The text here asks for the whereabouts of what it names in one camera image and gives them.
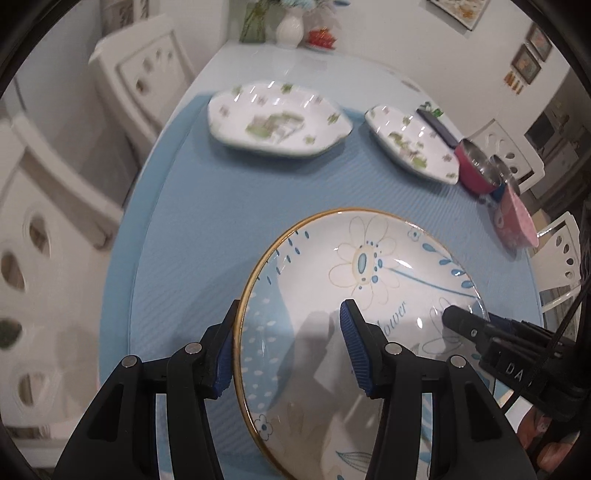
cable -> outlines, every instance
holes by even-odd
[[[569,326],[569,323],[573,319],[574,314],[581,305],[581,302],[589,293],[589,290],[591,290],[591,277],[588,277],[587,280],[585,280],[585,283],[581,287],[581,291],[575,297],[573,304],[569,308],[569,311],[566,312],[566,315],[560,323],[560,326],[558,327],[556,332],[554,332],[554,335],[550,339],[550,342],[548,343],[548,346],[546,347],[546,351],[544,352],[544,354],[538,358],[538,361],[534,363],[534,366],[531,368],[531,370],[523,377],[521,382],[519,382],[517,388],[513,391],[513,395],[511,395],[509,400],[507,400],[505,404],[501,407],[501,411],[503,413],[506,414],[509,411],[509,409],[521,396],[521,393],[525,390],[525,388],[529,386],[534,377],[539,373],[540,370],[542,370],[542,367],[546,363],[546,360],[548,360],[548,358],[550,358],[550,356],[554,354],[554,349],[556,348],[556,345],[564,335],[566,328]]]

green floral plate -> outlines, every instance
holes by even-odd
[[[259,82],[215,95],[209,129],[221,143],[282,157],[313,157],[351,133],[340,109],[289,83]]]
[[[457,183],[459,163],[453,151],[417,115],[378,105],[367,111],[365,121],[386,152],[403,167],[428,179]]]

red decoration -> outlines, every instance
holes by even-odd
[[[308,34],[308,43],[315,47],[326,48],[328,50],[334,50],[333,43],[336,38],[331,35],[328,28],[324,27],[319,30],[310,30]]]

blue tablecloth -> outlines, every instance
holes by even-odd
[[[541,324],[528,256],[502,246],[493,210],[461,185],[426,181],[393,164],[362,114],[346,112],[354,130],[344,144],[317,158],[288,160],[219,144],[207,126],[208,100],[193,99],[163,133],[125,213],[105,286],[102,381],[128,353],[147,361],[198,340],[223,319],[281,233],[337,207],[386,210],[421,226],[465,267],[490,312]],[[273,475],[233,387],[209,404],[208,415],[226,478]],[[160,415],[159,432],[163,426]],[[163,457],[161,466],[170,463]]]

white chair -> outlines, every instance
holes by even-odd
[[[530,189],[544,177],[544,162],[539,156],[529,160],[519,151],[515,142],[496,120],[491,120],[470,136],[488,156],[498,155],[517,179],[521,193]]]
[[[89,60],[99,94],[142,162],[195,73],[165,15],[99,40]]]
[[[570,287],[567,293],[542,305],[542,312],[547,312],[576,296],[581,283],[581,246],[579,227],[569,212],[561,215],[546,228],[538,232],[538,238],[548,235],[551,238],[531,258],[535,282],[540,292],[552,288]]]
[[[0,416],[61,437],[16,440],[32,466],[55,466],[98,390],[107,249],[122,215],[26,117],[0,121]]]

